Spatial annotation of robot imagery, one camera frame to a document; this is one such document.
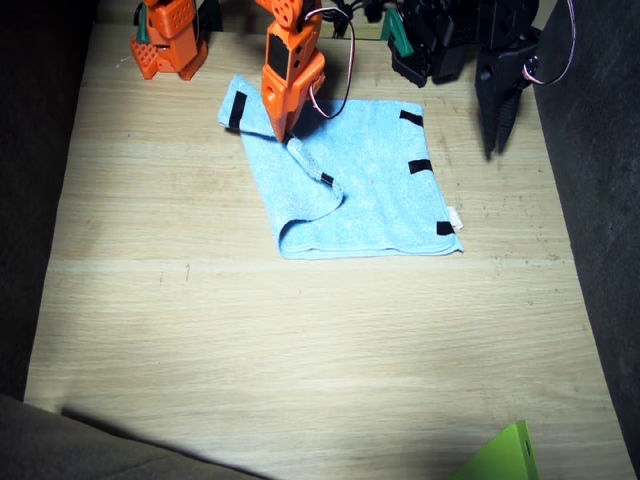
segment red and white wire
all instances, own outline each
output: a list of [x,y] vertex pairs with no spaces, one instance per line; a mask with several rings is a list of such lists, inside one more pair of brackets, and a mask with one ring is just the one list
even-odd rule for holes
[[327,118],[330,120],[342,113],[342,110],[344,110],[344,107],[347,104],[347,99],[349,98],[349,89],[351,88],[351,75],[353,74],[353,64],[356,58],[356,30],[355,28],[353,28],[353,23],[351,23],[351,19],[349,18],[349,15],[347,15],[345,12],[343,12],[337,7],[324,7],[324,8],[317,8],[315,10],[311,10],[309,13],[305,15],[304,20],[305,22],[307,22],[314,15],[317,15],[319,13],[324,13],[324,12],[338,12],[344,15],[346,19],[349,21],[349,26],[351,27],[351,53],[349,54],[349,70],[347,72],[347,91],[344,95],[344,102],[342,102],[342,106],[340,107],[340,110],[338,110],[333,115],[326,114],[320,108],[320,106],[318,105],[318,102],[316,101],[316,96],[313,93],[313,85],[309,86],[309,98],[311,99],[311,104],[313,105],[313,108],[315,108],[318,111],[318,113],[322,115],[324,118]]
[[556,78],[549,82],[543,82],[531,75],[531,73],[529,72],[529,68],[525,64],[524,67],[522,67],[522,76],[535,85],[553,85],[554,83],[558,83],[564,78],[566,73],[569,71],[569,68],[571,68],[571,64],[573,63],[573,56],[576,51],[576,12],[573,7],[573,0],[567,0],[567,6],[569,7],[569,16],[571,17],[571,53],[569,54],[567,66],[564,68],[564,71]]

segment wooden table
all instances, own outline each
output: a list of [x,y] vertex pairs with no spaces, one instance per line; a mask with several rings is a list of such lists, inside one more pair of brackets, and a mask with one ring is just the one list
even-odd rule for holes
[[[100,0],[96,12],[96,21],[98,23],[115,23],[120,25],[131,25],[133,23],[133,13],[141,0]],[[200,5],[203,0],[196,0]],[[540,0],[538,16],[534,22],[534,26],[544,28],[551,10],[557,0]],[[324,2],[326,5],[333,5],[331,1]],[[224,22],[225,32],[242,32],[242,33],[264,33],[267,27],[273,21],[273,17],[269,15],[262,7],[259,7],[254,0],[220,0],[220,8],[222,10],[222,18]],[[382,22],[369,23],[363,10],[357,10],[354,13],[354,26],[356,29],[356,37],[359,39],[377,40],[382,32]],[[331,24],[323,24],[323,37],[331,37],[333,35],[333,27]],[[351,31],[347,29],[347,37],[351,35]]]
[[443,479],[527,419],[544,478],[634,478],[531,89],[488,163],[473,64],[420,90],[362,42],[352,98],[424,105],[466,252],[287,261],[216,120],[233,74],[259,84],[264,37],[215,35],[192,82],[145,82],[133,32],[94,28],[29,403],[290,479]]

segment wire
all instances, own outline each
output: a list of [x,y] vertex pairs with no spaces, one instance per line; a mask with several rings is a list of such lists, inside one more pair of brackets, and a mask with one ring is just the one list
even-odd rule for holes
[[351,19],[349,18],[349,15],[347,15],[345,12],[343,12],[342,10],[340,10],[338,7],[324,7],[324,8],[317,8],[316,10],[311,10],[309,13],[307,13],[307,15],[304,17],[305,22],[309,21],[309,19],[311,17],[313,17],[314,15],[317,15],[319,13],[323,13],[324,12],[339,12],[340,14],[344,15],[347,20],[349,21],[349,26],[351,27],[351,52],[349,53],[349,71],[347,73],[347,91],[344,94],[344,101],[342,102],[342,106],[340,107],[340,110],[338,110],[336,113],[334,113],[333,115],[327,115],[318,105],[318,102],[316,101],[316,96],[313,93],[313,85],[309,86],[309,98],[311,99],[311,103],[313,104],[313,108],[315,108],[318,113],[320,115],[322,115],[324,118],[331,120],[332,118],[337,117],[338,115],[340,115],[342,113],[342,110],[344,110],[345,105],[347,104],[347,99],[349,98],[349,89],[351,88],[351,75],[353,74],[353,64],[356,58],[356,30],[355,28],[353,28],[353,23],[351,22]]
[[573,0],[567,0],[567,6],[569,7],[569,16],[571,17],[571,53],[569,54],[569,60],[567,61],[567,66],[564,68],[564,71],[558,75],[556,78],[549,82],[542,82],[535,78],[530,72],[529,67],[525,64],[522,67],[522,76],[529,80],[531,83],[535,85],[553,85],[554,83],[558,83],[560,80],[564,78],[566,73],[571,68],[571,64],[573,63],[573,56],[576,51],[576,12],[573,7]]
[[198,40],[200,40],[200,12],[198,11],[198,2],[196,0],[193,0],[193,8],[196,9],[196,23],[198,24],[198,34],[196,35],[197,44]]

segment green paper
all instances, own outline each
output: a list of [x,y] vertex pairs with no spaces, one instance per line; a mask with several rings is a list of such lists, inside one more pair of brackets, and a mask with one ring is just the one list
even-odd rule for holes
[[449,480],[539,480],[533,441],[526,421],[510,425]]

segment orange robot base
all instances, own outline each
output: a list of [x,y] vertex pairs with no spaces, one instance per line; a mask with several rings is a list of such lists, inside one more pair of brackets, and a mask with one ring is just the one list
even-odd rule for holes
[[144,0],[150,43],[131,40],[131,52],[142,76],[149,80],[158,72],[178,73],[191,80],[207,58],[207,44],[196,39],[193,0]]
[[156,73],[178,73],[183,80],[191,80],[207,59],[207,44],[198,42],[198,53],[182,70],[176,71],[171,62],[163,58],[155,45],[141,45],[135,38],[131,40],[131,52],[145,80],[151,80]]

